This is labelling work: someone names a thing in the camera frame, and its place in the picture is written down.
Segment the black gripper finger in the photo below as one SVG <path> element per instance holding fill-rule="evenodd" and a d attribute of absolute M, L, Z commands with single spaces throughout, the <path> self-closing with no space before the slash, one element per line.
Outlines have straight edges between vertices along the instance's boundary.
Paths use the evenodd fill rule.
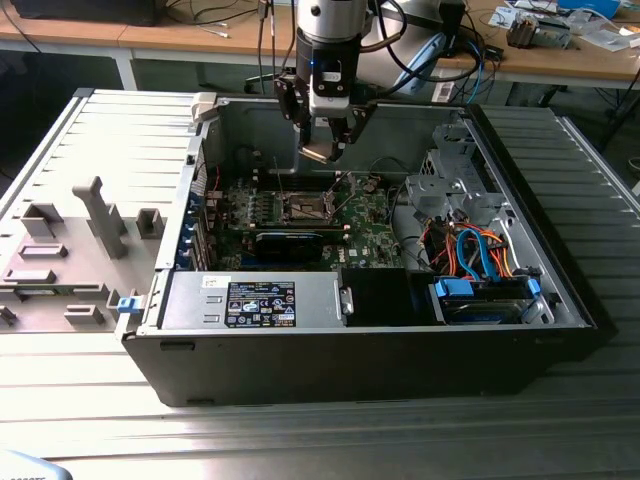
<path fill-rule="evenodd" d="M 375 110 L 375 102 L 352 106 L 350 110 L 354 120 L 352 126 L 349 125 L 346 117 L 329 119 L 329 127 L 332 133 L 330 160 L 338 160 L 346 146 L 354 144 L 358 140 Z"/>
<path fill-rule="evenodd" d="M 306 146 L 311 138 L 311 114 L 307 83 L 298 76 L 280 75 L 274 81 L 279 107 L 283 117 L 299 131 L 299 146 Z"/>

